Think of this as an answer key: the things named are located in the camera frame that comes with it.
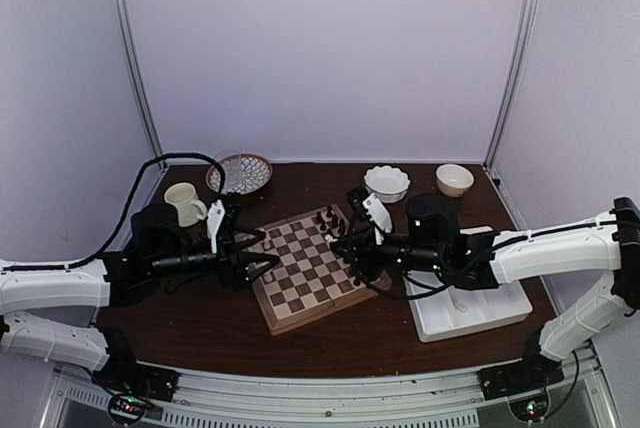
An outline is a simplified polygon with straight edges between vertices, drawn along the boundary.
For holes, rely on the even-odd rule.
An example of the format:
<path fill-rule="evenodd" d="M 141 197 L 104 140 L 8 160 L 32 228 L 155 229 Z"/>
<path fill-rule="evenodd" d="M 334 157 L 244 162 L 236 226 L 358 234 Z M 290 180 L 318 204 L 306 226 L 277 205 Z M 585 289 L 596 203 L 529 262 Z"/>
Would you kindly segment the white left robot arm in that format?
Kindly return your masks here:
<path fill-rule="evenodd" d="M 242 289 L 275 268 L 276 255 L 250 252 L 265 232 L 237 226 L 238 205 L 215 202 L 205 214 L 207 239 L 194 241 L 169 204 L 152 204 L 131 218 L 122 251 L 78 261 L 1 263 L 1 349 L 81 366 L 123 392 L 137 390 L 144 372 L 125 336 L 115 329 L 77 328 L 26 316 L 33 309 L 127 307 L 181 276 L 215 275 L 222 287 Z"/>

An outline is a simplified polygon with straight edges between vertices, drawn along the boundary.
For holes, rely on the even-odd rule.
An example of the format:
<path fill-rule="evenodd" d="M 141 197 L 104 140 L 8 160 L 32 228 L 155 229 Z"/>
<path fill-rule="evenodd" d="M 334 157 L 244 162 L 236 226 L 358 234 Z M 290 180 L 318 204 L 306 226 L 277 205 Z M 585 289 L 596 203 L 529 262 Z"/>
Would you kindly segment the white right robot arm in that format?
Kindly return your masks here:
<path fill-rule="evenodd" d="M 452 199 L 419 194 L 405 205 L 408 231 L 394 230 L 391 215 L 374 194 L 348 194 L 352 217 L 347 231 L 330 244 L 357 282 L 373 289 L 387 269 L 427 272 L 437 287 L 418 294 L 428 299 L 451 288 L 467 291 L 543 275 L 596 270 L 598 282 L 572 307 L 546 322 L 513 367 L 519 388 L 535 388 L 557 365 L 594 334 L 639 309 L 639 209 L 627 198 L 584 221 L 541 230 L 461 231 Z"/>

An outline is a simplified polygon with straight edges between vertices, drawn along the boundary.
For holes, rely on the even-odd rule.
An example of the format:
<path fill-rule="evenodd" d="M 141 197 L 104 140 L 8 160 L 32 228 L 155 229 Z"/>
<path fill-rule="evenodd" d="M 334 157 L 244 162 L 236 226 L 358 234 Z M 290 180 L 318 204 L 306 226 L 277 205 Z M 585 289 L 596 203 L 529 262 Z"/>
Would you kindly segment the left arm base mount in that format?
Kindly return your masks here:
<path fill-rule="evenodd" d="M 125 335 L 117 329 L 98 329 L 106 342 L 107 360 L 91 371 L 91 380 L 108 395 L 107 414 L 121 426 L 130 426 L 157 409 L 154 401 L 173 400 L 179 373 L 137 361 Z"/>

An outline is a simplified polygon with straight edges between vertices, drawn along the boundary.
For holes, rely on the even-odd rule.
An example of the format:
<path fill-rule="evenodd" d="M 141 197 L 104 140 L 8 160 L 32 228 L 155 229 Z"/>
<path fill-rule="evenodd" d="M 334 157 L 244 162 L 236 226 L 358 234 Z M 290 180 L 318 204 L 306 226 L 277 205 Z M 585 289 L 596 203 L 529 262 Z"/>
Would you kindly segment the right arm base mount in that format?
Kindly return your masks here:
<path fill-rule="evenodd" d="M 509 402 L 514 418 L 531 426 L 544 423 L 561 411 L 576 388 L 580 361 L 576 350 L 572 351 L 575 371 L 572 383 L 564 398 L 555 406 L 549 395 L 549 386 L 564 380 L 562 362 L 551 360 L 541 354 L 542 329 L 537 330 L 526 341 L 520 361 L 483 368 L 477 377 L 486 401 L 502 397 L 516 399 Z"/>

